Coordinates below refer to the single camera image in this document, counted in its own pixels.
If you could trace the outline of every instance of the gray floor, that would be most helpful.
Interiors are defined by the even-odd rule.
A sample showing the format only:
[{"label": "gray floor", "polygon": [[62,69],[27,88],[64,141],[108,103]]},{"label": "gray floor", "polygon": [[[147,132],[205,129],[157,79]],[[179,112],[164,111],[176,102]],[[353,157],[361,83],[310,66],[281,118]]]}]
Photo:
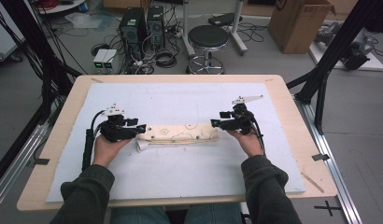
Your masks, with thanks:
[{"label": "gray floor", "polygon": [[[191,27],[205,24],[208,17],[190,19]],[[62,23],[64,19],[54,18],[53,21]],[[256,25],[268,23],[268,19],[245,18],[244,21]],[[70,24],[61,25],[66,31],[66,34],[60,35],[61,40],[89,74],[95,73],[91,47],[102,43],[106,36],[116,34],[118,22],[106,18],[106,26],[98,30],[75,30]],[[267,30],[258,33],[264,41],[246,42],[248,52],[244,56],[240,56],[233,41],[223,51],[214,53],[225,64],[227,74],[278,74],[288,82],[315,66],[308,54],[280,53]],[[383,49],[383,34],[373,36],[379,41],[376,47]],[[183,43],[178,41],[178,44],[180,53],[177,56],[177,66],[170,69],[158,68],[155,74],[185,74],[187,53]],[[68,64],[79,70],[67,54],[65,57]],[[377,58],[383,63],[383,57]],[[41,103],[40,87],[41,82],[28,62],[8,62],[0,66],[0,159]],[[292,89],[291,93],[298,90],[300,87]],[[323,131],[362,222],[383,223],[383,72],[334,69],[327,88]],[[47,223],[55,214],[24,213],[17,210],[17,200],[31,171],[31,168],[24,169],[1,204],[0,223]],[[299,200],[294,201],[294,204],[304,223],[344,223],[341,211],[333,211],[331,217],[327,210],[312,207],[323,206],[324,201]],[[338,206],[335,198],[326,201]]]}]

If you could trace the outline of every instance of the computer tower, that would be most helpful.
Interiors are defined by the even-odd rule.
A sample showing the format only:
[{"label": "computer tower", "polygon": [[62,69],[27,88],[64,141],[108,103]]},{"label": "computer tower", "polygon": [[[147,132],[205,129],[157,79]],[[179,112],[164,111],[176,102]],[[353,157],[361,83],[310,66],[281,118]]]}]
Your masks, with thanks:
[{"label": "computer tower", "polygon": [[162,6],[150,6],[148,11],[148,32],[152,49],[165,48],[164,9]]},{"label": "computer tower", "polygon": [[133,53],[133,57],[142,60],[148,48],[148,30],[146,27],[145,13],[142,7],[128,7],[119,25],[121,40],[124,48]]}]

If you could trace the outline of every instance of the table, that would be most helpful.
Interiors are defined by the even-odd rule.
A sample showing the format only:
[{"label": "table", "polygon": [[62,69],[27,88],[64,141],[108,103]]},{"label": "table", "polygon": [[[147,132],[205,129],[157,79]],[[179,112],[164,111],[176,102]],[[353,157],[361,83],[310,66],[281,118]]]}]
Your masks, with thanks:
[{"label": "table", "polygon": [[[317,147],[291,98],[284,80],[276,75],[226,76],[82,76],[78,77],[64,108],[54,125],[40,158],[50,159],[48,165],[37,165],[32,172],[17,207],[22,211],[58,209],[62,203],[46,203],[56,164],[67,142],[78,112],[93,83],[264,83],[273,101],[293,157],[302,173],[306,191],[290,198],[333,197],[336,186],[323,161],[314,161]],[[243,202],[244,197],[204,197],[109,202],[108,206],[138,206],[154,204],[229,203]]]}]

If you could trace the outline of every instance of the white paper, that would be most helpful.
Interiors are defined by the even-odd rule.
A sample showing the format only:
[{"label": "white paper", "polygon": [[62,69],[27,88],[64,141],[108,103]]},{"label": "white paper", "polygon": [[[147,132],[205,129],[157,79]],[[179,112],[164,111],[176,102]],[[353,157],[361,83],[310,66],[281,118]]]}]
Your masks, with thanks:
[{"label": "white paper", "polygon": [[[85,131],[93,116],[116,103],[124,117],[138,124],[179,125],[210,123],[220,111],[233,111],[238,96],[263,95],[246,103],[259,123],[268,159],[290,177],[285,190],[304,192],[300,172],[264,84],[249,83],[97,83],[80,109],[59,160],[47,202],[63,200],[60,186],[81,172]],[[106,117],[98,117],[95,127]],[[133,140],[110,164],[116,176],[110,199],[161,199],[244,195],[240,165],[247,155],[237,141],[219,130],[217,142],[189,145],[151,145],[137,152]]]}]

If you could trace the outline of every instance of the tape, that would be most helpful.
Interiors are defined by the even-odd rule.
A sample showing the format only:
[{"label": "tape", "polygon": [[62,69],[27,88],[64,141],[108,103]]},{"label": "tape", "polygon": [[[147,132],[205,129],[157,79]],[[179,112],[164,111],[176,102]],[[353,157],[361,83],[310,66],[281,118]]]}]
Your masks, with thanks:
[{"label": "tape", "polygon": [[36,159],[35,164],[36,165],[47,165],[49,164],[49,159]]},{"label": "tape", "polygon": [[312,158],[314,161],[320,161],[320,160],[327,161],[328,159],[330,159],[330,157],[326,154],[324,154],[324,155],[317,154],[315,156],[312,156]]}]

